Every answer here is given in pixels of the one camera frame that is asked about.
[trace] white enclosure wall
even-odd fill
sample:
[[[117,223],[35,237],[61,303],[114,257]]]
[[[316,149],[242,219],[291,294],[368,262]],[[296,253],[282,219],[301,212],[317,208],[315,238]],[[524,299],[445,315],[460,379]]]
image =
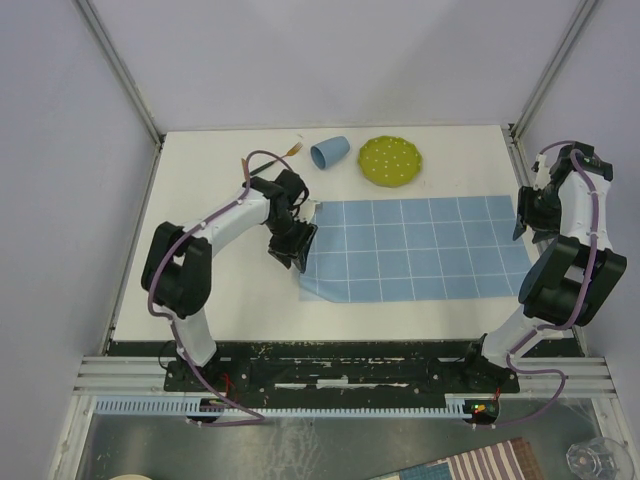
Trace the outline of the white enclosure wall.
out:
[[[578,0],[94,0],[160,130],[506,124]]]
[[[44,478],[154,145],[71,0],[0,14],[0,478]]]
[[[607,229],[629,266],[616,290],[586,329],[593,353],[605,355],[640,440],[640,2],[602,2],[524,137],[527,157],[556,140],[596,146],[614,165]]]

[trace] metal frame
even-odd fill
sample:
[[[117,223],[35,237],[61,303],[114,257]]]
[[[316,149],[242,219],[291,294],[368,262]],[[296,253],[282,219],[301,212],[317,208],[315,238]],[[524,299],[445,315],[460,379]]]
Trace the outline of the metal frame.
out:
[[[533,117],[540,109],[542,102],[549,93],[549,89],[557,78],[560,70],[567,62],[569,55],[575,48],[583,34],[589,20],[593,17],[601,0],[581,0],[573,13],[567,28],[562,34],[562,39],[551,60],[545,66],[542,76],[538,79],[533,92],[525,103],[520,118],[512,128],[513,138],[517,141],[522,138],[531,126]]]
[[[89,30],[93,33],[114,75],[131,100],[136,112],[144,123],[150,137],[157,145],[154,166],[150,172],[145,197],[141,206],[139,221],[132,242],[127,262],[127,270],[123,277],[123,285],[128,277],[131,255],[137,242],[144,217],[153,178],[160,156],[163,135],[156,126],[149,108],[142,99],[135,82],[126,65],[118,55],[113,42],[109,38],[104,23],[91,0],[73,0]],[[534,91],[527,100],[523,112],[509,130],[505,130],[505,142],[514,166],[514,173],[520,185],[530,185],[529,164],[521,145],[522,136],[530,127],[534,116],[540,109],[554,80],[566,63],[571,51],[584,32],[588,21],[592,18],[600,0],[581,0],[576,8],[562,39],[546,65]],[[121,302],[120,292],[112,322],[115,320]],[[111,324],[105,334],[105,347],[109,341]],[[60,443],[56,451],[50,480],[67,480],[75,478],[82,450],[89,432],[92,415],[101,396],[125,396],[128,398],[176,399],[177,397],[202,397],[202,393],[168,393],[164,392],[165,371],[157,363],[158,359],[145,357],[87,357],[85,358],[77,382],[74,386],[72,402],[65,421]],[[523,368],[555,366],[569,375],[566,398],[593,398],[598,423],[603,435],[613,438],[629,447],[636,471],[640,471],[638,456],[632,436],[625,423],[624,416],[617,399],[615,388],[609,375],[606,362],[602,358],[534,358],[521,360]],[[503,394],[505,398],[549,398],[557,388],[558,380],[554,376],[521,376],[519,378],[522,391],[519,394]],[[482,399],[483,395],[447,395],[449,401],[459,399]]]
[[[604,358],[522,358],[525,370],[557,368],[568,376],[564,398],[617,398]],[[166,372],[155,357],[85,357],[74,386],[74,396],[149,396],[210,398],[202,392],[165,392]],[[558,388],[556,375],[520,375],[521,392],[504,398],[550,398]],[[486,399],[492,395],[449,394],[446,398]]]
[[[145,104],[140,91],[136,87],[133,77],[129,73],[125,63],[118,55],[117,50],[113,46],[111,38],[107,34],[107,30],[104,23],[100,20],[98,11],[93,5],[91,0],[73,0],[74,4],[78,8],[78,11],[82,15],[82,19],[86,24],[89,31],[96,39],[96,44],[102,50],[114,76],[118,80],[118,83],[122,86],[125,94],[131,100],[133,107],[135,108],[138,116],[149,133],[149,136],[156,145],[162,144],[162,133],[153,120],[153,115],[149,107]]]
[[[603,435],[626,445],[632,456],[636,469],[640,469],[640,458],[633,443],[632,436],[625,423],[620,403],[617,399],[613,382],[603,358],[526,358],[521,359],[523,368],[535,369],[539,367],[560,368],[569,377],[563,398],[593,398],[594,409],[600,430]],[[155,357],[86,357],[80,369],[73,391],[73,400],[65,428],[49,479],[68,480],[77,474],[82,451],[89,431],[92,415],[96,406],[113,401],[114,396],[121,396],[124,405],[111,414],[140,414],[142,409],[153,404],[175,404],[176,402],[193,403],[194,400],[209,398],[202,393],[169,393],[163,391],[166,372],[158,364]],[[522,391],[518,394],[503,394],[505,399],[547,399],[558,385],[557,377],[551,376],[520,376]],[[418,411],[388,411],[371,412],[365,416],[377,417],[430,417],[430,418],[461,418],[456,416],[456,404],[463,399],[482,399],[483,395],[447,395],[450,405],[448,412],[418,412]],[[332,412],[309,411],[269,411],[265,413],[271,417],[296,416],[317,417],[332,416]],[[182,415],[182,411],[172,414]],[[357,417],[363,412],[333,412],[333,416]]]
[[[204,397],[121,397],[100,396],[97,398],[95,413],[102,415],[136,416],[177,416],[179,418],[212,418],[224,413],[225,418],[251,418],[245,412],[233,408],[213,408],[203,410]],[[431,418],[431,419],[467,419],[470,414],[464,412],[464,399],[448,398],[444,407],[417,408],[252,408],[266,418]]]
[[[131,243],[129,245],[127,260],[125,263],[125,269],[122,274],[122,279],[120,280],[120,286],[118,287],[118,293],[116,294],[116,301],[113,306],[113,311],[111,312],[111,316],[109,318],[109,323],[107,324],[104,333],[102,334],[100,345],[102,355],[106,354],[107,349],[109,347],[109,343],[111,342],[111,338],[113,337],[113,333],[115,331],[115,323],[118,319],[118,315],[120,314],[120,309],[122,307],[122,300],[124,299],[124,292],[127,287],[127,281],[129,279],[129,274],[131,273],[131,267],[133,266],[133,257],[136,253],[136,246],[138,245],[138,238],[140,238],[140,232],[142,231],[142,223],[144,221],[144,216],[147,211],[147,206],[149,205],[149,198],[151,197],[151,190],[153,187],[153,181],[156,178],[156,173],[158,171],[158,164],[160,163],[160,156],[162,154],[163,144],[156,145],[156,149],[153,155],[153,161],[151,170],[149,171],[149,177],[147,178],[144,196],[142,198],[142,202],[140,204],[140,208],[138,211],[138,217],[136,220],[136,225],[133,232],[133,238],[131,239]]]

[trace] blue cloth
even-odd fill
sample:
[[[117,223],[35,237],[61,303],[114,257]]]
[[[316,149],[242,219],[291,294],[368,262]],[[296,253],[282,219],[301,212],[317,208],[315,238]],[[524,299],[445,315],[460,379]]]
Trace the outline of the blue cloth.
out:
[[[313,222],[306,300],[513,296],[531,268],[506,195],[324,202]]]
[[[440,463],[436,465],[418,465],[416,467],[405,468],[399,472],[372,478],[371,480],[452,480],[449,464]]]

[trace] tabletop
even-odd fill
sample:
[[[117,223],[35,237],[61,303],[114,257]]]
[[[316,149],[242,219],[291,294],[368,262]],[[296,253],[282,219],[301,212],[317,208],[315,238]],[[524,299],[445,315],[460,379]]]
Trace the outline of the tabletop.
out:
[[[309,147],[344,135],[347,157],[319,170]],[[359,148],[376,136],[403,137],[423,156],[422,172],[399,188],[376,186],[357,165]],[[164,320],[146,310],[140,286],[153,233],[164,221],[183,224],[211,211],[242,182],[240,159],[252,150],[284,154],[302,142],[290,159],[310,190],[322,201],[510,195],[518,184],[499,126],[375,127],[172,132],[167,135],[154,178],[130,274],[119,308],[115,340],[171,338]],[[252,168],[268,158],[256,158]],[[261,176],[275,178],[274,166]],[[270,233],[257,226],[238,237],[214,259],[213,286],[206,305],[216,340],[404,340],[475,338],[500,326],[517,298],[479,298],[389,303],[331,303],[301,299],[296,272],[267,253]],[[525,236],[532,261],[537,250]]]

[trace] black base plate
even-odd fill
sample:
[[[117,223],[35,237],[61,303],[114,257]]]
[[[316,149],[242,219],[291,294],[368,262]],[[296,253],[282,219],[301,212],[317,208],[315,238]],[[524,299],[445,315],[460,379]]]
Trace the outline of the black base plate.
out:
[[[457,373],[461,363],[438,360],[464,356],[469,343],[220,342],[216,357],[201,373],[222,392],[227,374],[235,385],[230,397],[249,408],[438,408],[445,406],[445,393],[469,392]],[[156,356],[163,345],[162,356],[175,354],[173,345],[162,342],[114,342],[108,354]],[[529,355],[582,356],[574,339],[541,342]],[[338,379],[350,385],[375,386],[318,388],[318,380]],[[276,386],[282,384],[306,387]],[[205,391],[182,359],[168,365],[164,388],[168,392]],[[517,378],[508,380],[501,390],[517,393]]]

